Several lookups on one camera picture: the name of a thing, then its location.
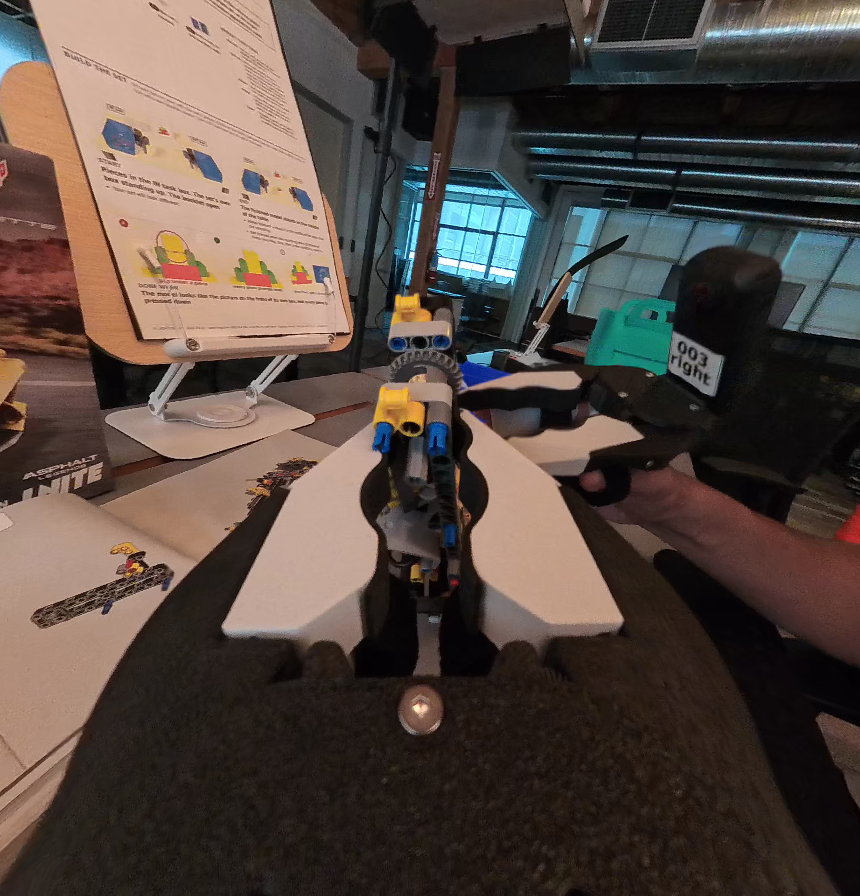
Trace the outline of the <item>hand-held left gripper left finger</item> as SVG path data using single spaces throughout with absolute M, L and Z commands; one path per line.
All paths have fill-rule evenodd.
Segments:
M 368 424 L 287 492 L 222 623 L 230 639 L 338 645 L 357 674 L 413 672 L 413 605 L 377 526 L 391 496 Z

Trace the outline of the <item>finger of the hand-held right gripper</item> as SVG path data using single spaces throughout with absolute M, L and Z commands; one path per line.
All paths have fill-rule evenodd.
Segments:
M 541 422 L 544 415 L 573 420 L 589 406 L 587 385 L 572 369 L 537 369 L 466 388 L 459 408 L 486 412 L 493 422 Z
M 645 438 L 622 420 L 597 415 L 570 428 L 547 428 L 531 435 L 511 435 L 506 441 L 550 476 L 580 476 L 592 453 Z

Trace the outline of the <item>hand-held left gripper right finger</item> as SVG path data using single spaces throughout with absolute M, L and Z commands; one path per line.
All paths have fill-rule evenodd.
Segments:
M 485 676 L 514 642 L 610 637 L 624 618 L 547 473 L 462 411 L 459 500 L 468 514 L 456 606 L 442 615 L 442 674 Z

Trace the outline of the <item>lego car chassis model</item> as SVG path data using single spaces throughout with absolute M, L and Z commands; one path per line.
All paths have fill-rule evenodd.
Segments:
M 390 496 L 377 524 L 390 573 L 416 611 L 440 622 L 462 577 L 471 513 L 461 494 L 458 394 L 452 306 L 419 293 L 395 297 L 388 333 L 391 364 L 372 421 Z

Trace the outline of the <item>lego instruction booklet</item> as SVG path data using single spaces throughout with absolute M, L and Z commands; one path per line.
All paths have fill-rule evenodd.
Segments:
M 243 521 L 257 479 L 282 462 L 318 462 L 333 448 L 303 434 L 271 436 L 211 462 L 122 478 L 118 497 L 94 503 L 51 495 L 0 510 L 0 815 L 35 801 L 118 660 L 167 590 L 154 587 L 41 627 L 36 611 L 119 580 L 131 543 L 178 584 Z

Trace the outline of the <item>person's right forearm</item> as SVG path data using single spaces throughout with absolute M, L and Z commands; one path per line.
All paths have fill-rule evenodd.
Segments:
M 860 667 L 860 545 L 797 532 L 665 473 L 676 550 L 779 628 Z

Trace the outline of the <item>lego set box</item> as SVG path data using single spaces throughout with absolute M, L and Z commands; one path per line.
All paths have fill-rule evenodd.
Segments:
M 112 489 L 60 199 L 50 159 L 0 142 L 0 510 Z

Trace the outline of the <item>person's right hand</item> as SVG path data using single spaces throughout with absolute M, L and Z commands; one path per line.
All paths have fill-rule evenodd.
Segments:
M 598 507 L 607 521 L 638 525 L 652 531 L 681 521 L 686 507 L 693 507 L 705 488 L 692 476 L 674 469 L 629 471 L 629 493 L 625 499 Z

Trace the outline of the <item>teal tote bag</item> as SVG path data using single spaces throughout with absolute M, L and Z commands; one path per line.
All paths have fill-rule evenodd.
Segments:
M 630 300 L 618 310 L 603 309 L 585 354 L 586 365 L 638 367 L 667 372 L 676 305 L 656 298 Z

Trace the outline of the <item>black monitor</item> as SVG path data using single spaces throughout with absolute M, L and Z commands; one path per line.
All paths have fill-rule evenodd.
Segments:
M 785 522 L 805 480 L 860 420 L 860 342 L 771 330 L 767 346 L 692 462 L 703 483 Z

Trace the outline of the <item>white board stand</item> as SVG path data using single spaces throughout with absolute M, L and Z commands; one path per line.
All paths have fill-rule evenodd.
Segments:
M 154 453 L 172 460 L 196 460 L 276 434 L 306 427 L 314 416 L 267 397 L 296 355 L 276 356 L 244 390 L 174 400 L 193 369 L 192 361 L 170 364 L 145 409 L 115 410 L 105 423 Z

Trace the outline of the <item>white air vent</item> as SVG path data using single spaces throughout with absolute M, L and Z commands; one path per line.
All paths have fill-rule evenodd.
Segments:
M 692 49 L 700 42 L 713 1 L 603 1 L 592 49 Z

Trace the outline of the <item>wooden post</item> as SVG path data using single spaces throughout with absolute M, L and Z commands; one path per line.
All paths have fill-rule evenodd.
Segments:
M 436 251 L 460 111 L 456 57 L 450 53 L 444 61 L 440 66 L 439 102 L 409 284 L 410 292 L 421 295 L 426 294 L 431 262 Z

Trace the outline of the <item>metal air duct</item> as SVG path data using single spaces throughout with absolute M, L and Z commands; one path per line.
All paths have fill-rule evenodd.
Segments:
M 729 82 L 860 81 L 860 1 L 715 2 L 695 69 Z

